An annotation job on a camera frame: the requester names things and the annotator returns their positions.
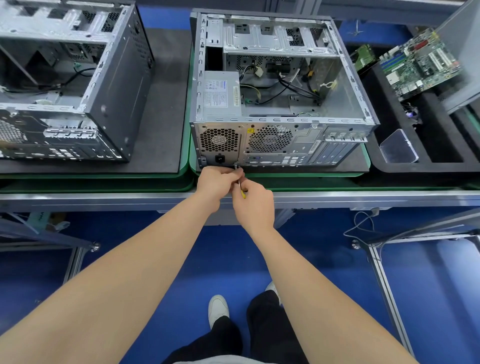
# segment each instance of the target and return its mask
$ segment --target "blue ram slot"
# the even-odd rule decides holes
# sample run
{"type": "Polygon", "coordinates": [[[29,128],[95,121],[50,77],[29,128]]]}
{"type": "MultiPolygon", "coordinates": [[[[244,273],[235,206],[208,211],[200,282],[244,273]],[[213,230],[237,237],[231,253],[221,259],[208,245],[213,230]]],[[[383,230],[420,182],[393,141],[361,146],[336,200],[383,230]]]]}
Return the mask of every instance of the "blue ram slot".
{"type": "Polygon", "coordinates": [[[397,63],[398,61],[402,61],[404,60],[406,57],[405,57],[405,54],[399,54],[398,56],[396,56],[395,58],[392,58],[391,60],[387,61],[387,62],[384,62],[384,63],[381,63],[381,67],[382,68],[388,68],[390,67],[391,65],[393,65],[394,63],[397,63]]]}

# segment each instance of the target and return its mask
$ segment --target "red component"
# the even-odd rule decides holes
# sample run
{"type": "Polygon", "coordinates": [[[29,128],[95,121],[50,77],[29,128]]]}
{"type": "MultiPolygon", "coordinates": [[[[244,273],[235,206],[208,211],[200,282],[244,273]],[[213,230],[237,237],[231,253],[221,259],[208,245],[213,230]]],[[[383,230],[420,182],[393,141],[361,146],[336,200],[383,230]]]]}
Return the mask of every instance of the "red component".
{"type": "Polygon", "coordinates": [[[428,44],[428,40],[423,40],[419,44],[417,44],[415,47],[413,47],[414,50],[419,50],[420,48],[423,48],[428,44]]]}

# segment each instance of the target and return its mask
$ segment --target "pant leg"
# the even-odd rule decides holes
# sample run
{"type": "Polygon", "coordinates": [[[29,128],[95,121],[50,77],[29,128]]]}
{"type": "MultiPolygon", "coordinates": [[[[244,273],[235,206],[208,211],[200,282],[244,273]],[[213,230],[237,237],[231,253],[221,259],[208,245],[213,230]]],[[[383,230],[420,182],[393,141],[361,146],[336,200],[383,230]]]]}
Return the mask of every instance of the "pant leg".
{"type": "Polygon", "coordinates": [[[162,364],[190,362],[218,355],[241,355],[243,344],[240,330],[230,318],[220,317],[212,330],[191,344],[175,350],[162,364]]]}
{"type": "Polygon", "coordinates": [[[265,291],[250,302],[247,322],[252,359],[275,364],[308,364],[275,292],[265,291]]]}

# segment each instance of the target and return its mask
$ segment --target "white shoe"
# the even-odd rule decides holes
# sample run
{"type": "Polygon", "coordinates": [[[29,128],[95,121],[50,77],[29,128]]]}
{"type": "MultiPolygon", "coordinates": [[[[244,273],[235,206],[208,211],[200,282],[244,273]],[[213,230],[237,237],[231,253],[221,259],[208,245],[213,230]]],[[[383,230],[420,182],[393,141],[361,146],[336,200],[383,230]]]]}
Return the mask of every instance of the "white shoe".
{"type": "Polygon", "coordinates": [[[280,299],[280,296],[278,295],[278,291],[276,290],[276,287],[275,287],[275,284],[273,283],[273,281],[270,282],[270,284],[267,286],[267,288],[265,288],[265,291],[273,291],[275,292],[275,294],[277,295],[278,297],[278,304],[282,304],[282,301],[280,299]]]}
{"type": "Polygon", "coordinates": [[[227,301],[225,301],[225,298],[219,294],[216,294],[208,303],[208,323],[210,324],[210,329],[213,327],[215,321],[222,316],[230,317],[230,311],[228,310],[228,305],[227,301]]]}

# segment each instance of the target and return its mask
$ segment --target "person's left hand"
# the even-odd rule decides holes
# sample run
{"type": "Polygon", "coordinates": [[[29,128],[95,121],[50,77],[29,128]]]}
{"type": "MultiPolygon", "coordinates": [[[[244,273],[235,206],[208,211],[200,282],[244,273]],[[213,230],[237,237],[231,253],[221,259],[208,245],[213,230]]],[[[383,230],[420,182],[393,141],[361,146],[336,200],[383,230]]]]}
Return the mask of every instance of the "person's left hand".
{"type": "Polygon", "coordinates": [[[220,207],[220,199],[230,191],[232,183],[244,176],[242,168],[204,167],[198,177],[195,194],[210,204],[211,213],[215,212],[220,207]]]}

